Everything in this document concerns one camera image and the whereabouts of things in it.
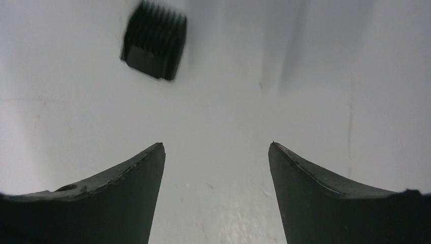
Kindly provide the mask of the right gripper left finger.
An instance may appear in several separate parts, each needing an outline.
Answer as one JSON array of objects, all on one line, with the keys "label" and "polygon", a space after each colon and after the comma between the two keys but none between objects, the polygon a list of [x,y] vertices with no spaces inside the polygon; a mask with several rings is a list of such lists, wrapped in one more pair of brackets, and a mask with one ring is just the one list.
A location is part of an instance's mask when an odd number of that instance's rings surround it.
[{"label": "right gripper left finger", "polygon": [[1,194],[1,243],[148,243],[165,157],[158,142],[53,192]]}]

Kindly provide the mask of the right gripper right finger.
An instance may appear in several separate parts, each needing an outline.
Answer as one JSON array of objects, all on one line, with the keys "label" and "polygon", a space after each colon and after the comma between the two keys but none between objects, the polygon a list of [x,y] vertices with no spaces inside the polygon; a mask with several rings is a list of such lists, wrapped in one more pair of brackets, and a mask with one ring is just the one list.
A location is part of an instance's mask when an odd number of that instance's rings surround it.
[{"label": "right gripper right finger", "polygon": [[276,142],[268,159],[288,243],[430,243],[430,194],[361,184]]}]

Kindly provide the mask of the black clipper comb guard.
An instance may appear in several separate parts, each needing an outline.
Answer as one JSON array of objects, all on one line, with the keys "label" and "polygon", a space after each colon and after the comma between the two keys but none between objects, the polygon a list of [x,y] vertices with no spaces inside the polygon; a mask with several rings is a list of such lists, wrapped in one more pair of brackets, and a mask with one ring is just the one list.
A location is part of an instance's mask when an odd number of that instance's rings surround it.
[{"label": "black clipper comb guard", "polygon": [[155,1],[141,1],[131,14],[120,59],[155,79],[175,79],[187,38],[184,12]]}]

